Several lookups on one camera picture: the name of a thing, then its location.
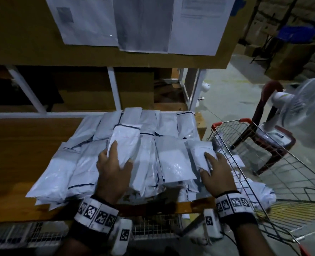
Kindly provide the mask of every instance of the stack of packages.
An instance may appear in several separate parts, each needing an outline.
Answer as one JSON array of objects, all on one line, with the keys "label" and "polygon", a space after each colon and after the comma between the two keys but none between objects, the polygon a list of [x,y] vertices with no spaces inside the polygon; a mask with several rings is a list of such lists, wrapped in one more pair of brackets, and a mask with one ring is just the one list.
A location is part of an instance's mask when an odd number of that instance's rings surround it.
[{"label": "stack of packages", "polygon": [[200,141],[194,113],[135,107],[85,117],[26,197],[36,198],[36,205],[50,204],[51,210],[91,196],[99,176],[98,155],[114,141],[120,167],[130,158],[134,162],[130,188],[119,203],[147,203],[168,196],[170,189],[179,191],[179,202],[210,196],[199,170],[210,172],[205,152],[216,155],[212,142]]}]

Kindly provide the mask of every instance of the white fan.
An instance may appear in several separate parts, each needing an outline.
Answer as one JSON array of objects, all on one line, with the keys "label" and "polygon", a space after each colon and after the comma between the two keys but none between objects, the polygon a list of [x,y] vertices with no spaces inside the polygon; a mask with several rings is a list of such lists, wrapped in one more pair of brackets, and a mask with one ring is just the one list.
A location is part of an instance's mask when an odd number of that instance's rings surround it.
[{"label": "white fan", "polygon": [[263,131],[258,129],[256,134],[275,146],[286,146],[291,139],[275,126],[279,122],[285,129],[294,127],[315,111],[315,78],[301,83],[294,94],[275,92],[270,100],[278,110],[274,117],[259,126]]}]

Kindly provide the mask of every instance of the black cord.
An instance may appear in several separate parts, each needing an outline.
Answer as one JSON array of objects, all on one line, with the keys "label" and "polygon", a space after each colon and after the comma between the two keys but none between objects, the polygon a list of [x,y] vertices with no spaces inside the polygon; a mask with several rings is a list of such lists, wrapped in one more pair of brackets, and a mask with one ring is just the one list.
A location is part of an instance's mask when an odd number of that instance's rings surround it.
[{"label": "black cord", "polygon": [[227,234],[225,234],[224,232],[221,232],[221,234],[227,236],[227,237],[232,241],[232,243],[234,243],[234,244],[237,246],[236,242],[235,242],[231,237],[229,237],[229,236],[228,236]]}]

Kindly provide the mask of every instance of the white metal frame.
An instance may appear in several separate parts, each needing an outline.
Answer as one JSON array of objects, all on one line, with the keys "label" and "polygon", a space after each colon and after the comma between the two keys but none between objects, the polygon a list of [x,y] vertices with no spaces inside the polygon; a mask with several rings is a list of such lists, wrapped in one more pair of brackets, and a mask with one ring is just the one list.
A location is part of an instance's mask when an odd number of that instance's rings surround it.
[{"label": "white metal frame", "polygon": [[[41,104],[39,99],[36,97],[25,78],[20,74],[18,69],[14,65],[6,66],[11,76],[14,78],[15,82],[21,87],[24,94],[32,102],[32,105],[36,108],[37,112],[0,112],[1,118],[83,118],[88,115],[102,115],[104,112],[46,112],[45,107]],[[200,96],[202,81],[205,79],[206,69],[195,69],[190,68],[190,70],[198,70],[197,77],[187,77],[186,80],[190,84],[194,84],[191,94],[187,93],[185,84],[182,80],[184,68],[180,68],[179,79],[181,88],[184,92],[187,107],[190,111],[195,111],[196,102]],[[115,101],[116,110],[121,110],[121,100],[117,88],[116,76],[113,67],[108,67],[108,75],[111,84],[112,94]]]}]

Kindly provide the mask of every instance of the chair backrest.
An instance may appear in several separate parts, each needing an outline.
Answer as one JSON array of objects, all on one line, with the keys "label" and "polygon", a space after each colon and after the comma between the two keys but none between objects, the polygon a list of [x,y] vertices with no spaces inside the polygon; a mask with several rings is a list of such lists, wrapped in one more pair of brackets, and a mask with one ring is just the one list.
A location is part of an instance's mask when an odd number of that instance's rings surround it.
[{"label": "chair backrest", "polygon": [[[264,112],[264,106],[268,99],[271,97],[271,95],[274,93],[274,91],[283,91],[283,86],[279,81],[269,81],[267,82],[262,89],[262,94],[260,95],[260,100],[257,105],[256,111],[252,117],[252,122],[256,125],[260,124],[260,120],[262,119],[263,112]],[[272,107],[270,114],[275,114],[277,111],[277,108]]]}]

